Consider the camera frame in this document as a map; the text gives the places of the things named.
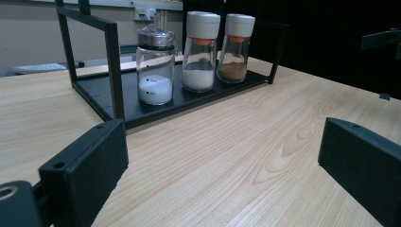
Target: white wall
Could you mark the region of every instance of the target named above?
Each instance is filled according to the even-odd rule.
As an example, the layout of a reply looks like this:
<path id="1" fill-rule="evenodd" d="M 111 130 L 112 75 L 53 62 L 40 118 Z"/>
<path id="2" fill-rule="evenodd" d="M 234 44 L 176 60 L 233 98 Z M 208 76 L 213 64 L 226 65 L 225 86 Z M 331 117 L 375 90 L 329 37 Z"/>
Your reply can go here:
<path id="1" fill-rule="evenodd" d="M 120 45 L 137 43 L 136 29 L 145 23 L 133 21 L 132 8 L 92 6 L 91 10 L 94 16 L 117 22 Z M 106 58 L 102 31 L 73 20 L 69 29 L 76 61 Z M 175 32 L 181 50 L 182 11 L 167 11 L 166 29 Z M 0 67 L 49 62 L 66 62 L 55 4 L 0 1 Z"/>

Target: screw hole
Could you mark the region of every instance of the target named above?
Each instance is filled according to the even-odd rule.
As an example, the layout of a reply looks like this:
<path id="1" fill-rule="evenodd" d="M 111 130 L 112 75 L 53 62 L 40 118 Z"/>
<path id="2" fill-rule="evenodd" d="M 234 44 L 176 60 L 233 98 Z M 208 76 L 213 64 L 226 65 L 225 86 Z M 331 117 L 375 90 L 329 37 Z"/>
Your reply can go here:
<path id="1" fill-rule="evenodd" d="M 65 166 L 65 163 L 56 163 L 53 165 L 54 168 L 61 168 L 63 166 Z"/>
<path id="2" fill-rule="evenodd" d="M 17 193 L 17 191 L 18 191 L 17 186 L 7 186 L 7 187 L 0 188 L 0 201 L 11 197 L 15 193 Z"/>

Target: black shelf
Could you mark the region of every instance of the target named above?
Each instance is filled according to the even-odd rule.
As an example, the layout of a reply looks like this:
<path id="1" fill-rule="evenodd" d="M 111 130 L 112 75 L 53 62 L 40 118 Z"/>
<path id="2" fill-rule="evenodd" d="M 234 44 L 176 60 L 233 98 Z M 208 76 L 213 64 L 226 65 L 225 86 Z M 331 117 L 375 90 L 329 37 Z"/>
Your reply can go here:
<path id="1" fill-rule="evenodd" d="M 138 100 L 136 70 L 121 70 L 120 68 L 120 46 L 118 45 L 116 22 L 91 15 L 89 0 L 78 0 L 78 4 L 79 10 L 70 9 L 64 5 L 63 0 L 56 0 L 56 10 L 71 84 L 103 120 L 123 119 L 126 129 L 186 111 L 262 83 L 273 84 L 288 29 L 286 25 L 278 27 L 282 30 L 282 42 L 278 44 L 276 57 L 268 76 L 247 71 L 245 80 L 235 84 L 228 84 L 215 78 L 213 89 L 205 93 L 193 93 L 183 88 L 181 83 L 182 62 L 177 61 L 174 70 L 172 101 L 164 105 L 154 106 Z M 108 72 L 77 76 L 67 18 L 103 31 Z"/>
<path id="2" fill-rule="evenodd" d="M 256 85 L 266 83 L 268 77 L 247 71 L 247 76 L 241 83 L 225 83 L 215 78 L 213 88 L 205 93 L 189 92 L 181 83 L 182 62 L 178 61 L 174 70 L 173 98 L 164 105 L 149 105 L 138 99 L 136 69 L 123 71 L 122 93 L 124 99 L 124 115 L 126 128 L 131 129 L 167 116 L 198 107 Z M 102 117 L 103 120 L 113 120 L 113 100 L 109 74 L 96 74 L 79 77 L 74 88 Z"/>

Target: white powder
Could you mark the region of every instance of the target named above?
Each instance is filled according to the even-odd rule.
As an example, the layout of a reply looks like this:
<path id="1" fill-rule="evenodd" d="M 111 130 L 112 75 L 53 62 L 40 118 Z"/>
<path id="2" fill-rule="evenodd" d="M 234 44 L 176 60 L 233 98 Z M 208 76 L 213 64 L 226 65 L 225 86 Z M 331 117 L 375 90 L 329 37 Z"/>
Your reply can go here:
<path id="1" fill-rule="evenodd" d="M 213 86 L 215 73 L 213 70 L 183 70 L 181 82 L 190 90 L 208 90 Z"/>
<path id="2" fill-rule="evenodd" d="M 170 79 L 159 75 L 143 77 L 138 84 L 139 99 L 149 104 L 160 105 L 172 98 L 173 86 Z"/>

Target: glass bottle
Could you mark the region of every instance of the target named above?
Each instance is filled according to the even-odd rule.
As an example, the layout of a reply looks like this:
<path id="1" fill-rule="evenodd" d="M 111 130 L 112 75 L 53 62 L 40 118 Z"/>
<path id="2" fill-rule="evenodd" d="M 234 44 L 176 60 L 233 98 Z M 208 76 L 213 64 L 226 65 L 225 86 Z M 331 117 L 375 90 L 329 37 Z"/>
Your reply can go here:
<path id="1" fill-rule="evenodd" d="M 227 14 L 217 70 L 220 80 L 227 83 L 239 83 L 245 79 L 253 25 L 254 17 L 252 16 Z"/>
<path id="2" fill-rule="evenodd" d="M 219 25 L 220 16 L 215 13 L 187 12 L 181 81 L 188 91 L 202 93 L 213 87 Z"/>
<path id="3" fill-rule="evenodd" d="M 138 29 L 136 50 L 139 100 L 162 105 L 173 97 L 175 65 L 174 33 L 153 25 Z"/>

